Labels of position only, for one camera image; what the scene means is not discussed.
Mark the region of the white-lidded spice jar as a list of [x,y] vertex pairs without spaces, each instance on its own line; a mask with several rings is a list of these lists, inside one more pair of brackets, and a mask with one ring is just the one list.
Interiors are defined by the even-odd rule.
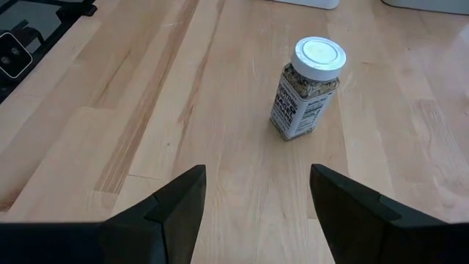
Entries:
[[299,40],[283,67],[270,121],[285,140],[312,132],[340,85],[345,51],[324,37]]

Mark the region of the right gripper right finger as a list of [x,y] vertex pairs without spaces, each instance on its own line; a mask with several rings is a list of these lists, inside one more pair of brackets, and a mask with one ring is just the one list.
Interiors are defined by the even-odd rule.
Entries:
[[309,184],[335,264],[469,264],[469,222],[444,222],[322,164]]

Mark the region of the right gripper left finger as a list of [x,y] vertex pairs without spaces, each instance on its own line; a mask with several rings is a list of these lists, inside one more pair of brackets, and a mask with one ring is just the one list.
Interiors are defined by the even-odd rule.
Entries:
[[105,221],[0,223],[0,264],[190,264],[206,185],[195,165]]

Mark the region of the black box white edge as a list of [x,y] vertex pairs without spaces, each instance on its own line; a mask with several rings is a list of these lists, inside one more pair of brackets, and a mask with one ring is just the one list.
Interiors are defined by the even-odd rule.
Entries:
[[32,62],[32,55],[12,33],[0,34],[0,71],[6,77],[18,78]]

